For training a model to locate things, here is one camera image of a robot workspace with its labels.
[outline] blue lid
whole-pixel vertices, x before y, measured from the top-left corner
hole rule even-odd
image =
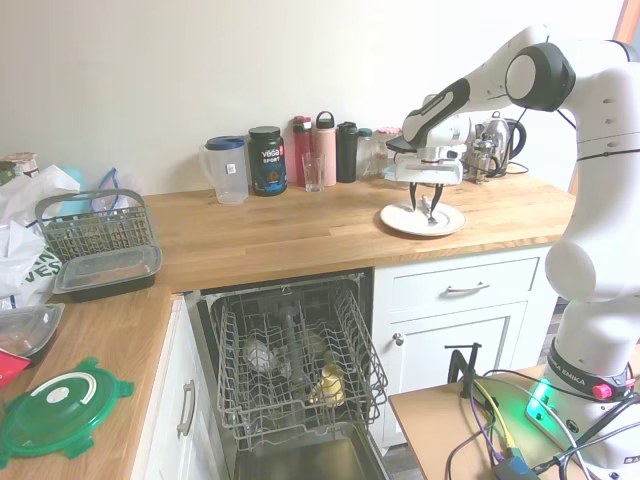
[[[214,137],[207,140],[207,150],[233,150],[244,147],[244,137]]]

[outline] drinking glass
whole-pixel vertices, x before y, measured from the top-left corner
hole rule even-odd
[[[307,192],[324,191],[324,153],[303,154],[302,168]]]

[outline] white plastic bag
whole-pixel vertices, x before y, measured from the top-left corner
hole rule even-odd
[[[26,227],[36,219],[36,204],[43,198],[64,193],[78,193],[80,184],[55,165],[45,168],[31,178],[26,175],[16,177],[0,186],[0,225],[10,221]],[[62,204],[49,207],[44,218],[56,215]]]
[[[20,293],[0,298],[0,310],[47,303],[53,294],[54,280],[61,266],[60,260],[49,250],[48,246],[45,246],[23,279]]]
[[[0,298],[20,293],[22,281],[44,250],[44,239],[16,222],[0,225]]]
[[[109,173],[100,182],[100,190],[111,190],[114,188],[126,188],[141,193],[142,184],[140,179],[133,173],[120,171],[115,168],[109,170]],[[138,206],[131,197],[124,195],[113,195],[110,197],[96,198],[91,201],[91,210],[94,212],[102,212],[105,210],[113,210],[114,208],[129,208]]]

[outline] dishwasher rack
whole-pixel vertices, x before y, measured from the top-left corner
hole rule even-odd
[[[296,299],[292,331],[263,307],[288,296]],[[217,403],[238,450],[319,434],[341,422],[369,425],[380,416],[388,382],[347,280],[231,295],[223,302]],[[266,347],[261,357],[267,367],[247,362],[247,345],[256,343]],[[297,380],[293,357],[302,372]],[[328,363],[340,373],[340,401],[318,386]]]

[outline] pink water bottle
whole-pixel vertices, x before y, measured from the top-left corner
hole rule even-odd
[[[327,113],[329,118],[320,118]],[[320,112],[316,117],[313,135],[314,152],[324,153],[324,186],[336,184],[336,122],[331,112]]]
[[[293,119],[293,142],[296,154],[296,183],[304,187],[302,156],[311,152],[311,118],[298,115]]]

